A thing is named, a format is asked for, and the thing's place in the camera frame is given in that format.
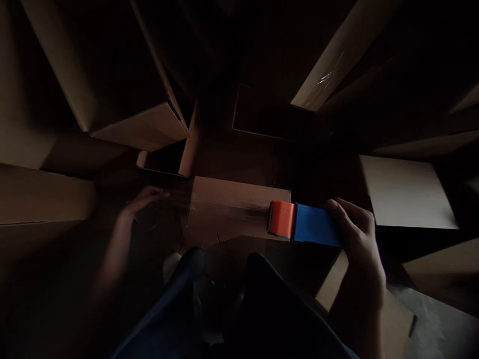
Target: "cardboard box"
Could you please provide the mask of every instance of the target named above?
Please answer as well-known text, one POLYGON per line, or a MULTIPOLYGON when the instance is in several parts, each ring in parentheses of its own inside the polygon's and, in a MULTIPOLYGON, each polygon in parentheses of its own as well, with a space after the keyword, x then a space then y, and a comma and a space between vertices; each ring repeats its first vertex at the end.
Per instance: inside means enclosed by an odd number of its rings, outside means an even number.
POLYGON ((313 120, 309 111, 295 108, 276 95, 239 84, 235 88, 227 129, 282 140, 299 140, 303 128, 313 120))
POLYGON ((479 238, 404 263, 418 290, 473 316, 479 314, 479 238))
POLYGON ((145 151, 188 137, 134 0, 21 3, 83 131, 145 151))
POLYGON ((284 240, 267 233, 269 203, 290 201, 285 189, 196 176, 172 193, 182 211, 187 247, 209 246, 246 235, 284 240))
POLYGON ((402 6, 404 0, 358 0, 291 101, 317 111, 402 6))
POLYGON ((0 165, 0 261, 12 263, 87 219, 92 182, 0 165))
POLYGON ((198 124, 198 102, 188 98, 178 98, 187 119, 190 136, 162 149, 148 153, 141 151, 136 165, 138 168, 157 173, 191 177, 198 147, 201 141, 201 129, 198 124))

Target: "left hand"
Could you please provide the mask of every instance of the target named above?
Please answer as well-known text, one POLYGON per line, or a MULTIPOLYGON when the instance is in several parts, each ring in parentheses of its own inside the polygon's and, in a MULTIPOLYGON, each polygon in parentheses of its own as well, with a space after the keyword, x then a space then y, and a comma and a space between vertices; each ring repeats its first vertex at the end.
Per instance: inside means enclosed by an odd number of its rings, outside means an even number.
POLYGON ((127 215, 135 215, 143 208, 158 202, 162 199, 167 199, 170 196, 168 191, 154 186, 146 186, 140 193, 123 209, 123 213, 127 215))

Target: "right hand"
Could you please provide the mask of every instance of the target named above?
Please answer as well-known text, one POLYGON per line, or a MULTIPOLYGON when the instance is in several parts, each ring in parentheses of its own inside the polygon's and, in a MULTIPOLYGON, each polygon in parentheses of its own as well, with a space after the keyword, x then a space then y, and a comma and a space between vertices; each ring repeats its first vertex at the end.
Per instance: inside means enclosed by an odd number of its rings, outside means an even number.
POLYGON ((162 199, 167 199, 170 197, 170 193, 162 188, 154 186, 146 186, 143 188, 140 193, 128 203, 125 208, 123 208, 122 213, 126 213, 129 216, 135 215, 138 211, 143 208, 161 201, 162 199))
POLYGON ((374 215, 340 198, 329 199, 326 209, 339 227, 349 265, 364 272, 376 284, 385 286, 386 274, 376 243, 374 215))

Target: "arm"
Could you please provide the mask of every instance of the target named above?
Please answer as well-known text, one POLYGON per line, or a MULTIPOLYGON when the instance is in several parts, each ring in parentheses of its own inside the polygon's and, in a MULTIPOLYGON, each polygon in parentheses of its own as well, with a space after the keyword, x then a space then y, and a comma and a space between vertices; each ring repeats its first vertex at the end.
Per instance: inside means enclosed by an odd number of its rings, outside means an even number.
POLYGON ((106 247, 105 256, 87 299, 86 310, 83 314, 84 322, 79 325, 77 335, 65 349, 64 357, 79 358, 83 354, 86 345, 91 341, 92 333, 103 317, 108 299, 120 283, 128 263, 131 226, 135 214, 150 204, 169 196, 170 194, 161 188, 147 186, 118 215, 106 247))
POLYGON ((131 226, 135 214, 169 196, 170 194, 161 188, 147 186, 120 212, 93 285, 92 299, 95 302, 102 302, 108 297, 125 272, 130 251, 131 226))
POLYGON ((384 358, 381 311, 386 275, 376 243, 374 216, 342 199, 330 199, 327 209, 341 230, 349 261, 329 312, 329 324, 361 359, 384 358))

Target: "dark pants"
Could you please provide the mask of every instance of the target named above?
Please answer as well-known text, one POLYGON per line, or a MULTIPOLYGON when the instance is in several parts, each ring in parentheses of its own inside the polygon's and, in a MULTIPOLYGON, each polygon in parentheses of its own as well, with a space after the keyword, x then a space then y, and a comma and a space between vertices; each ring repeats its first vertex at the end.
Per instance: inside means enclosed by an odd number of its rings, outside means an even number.
POLYGON ((229 342, 214 350, 202 343, 193 309, 193 283, 205 254, 191 248, 180 260, 164 295, 112 358, 356 358, 311 307, 260 254, 248 257, 244 298, 229 342))

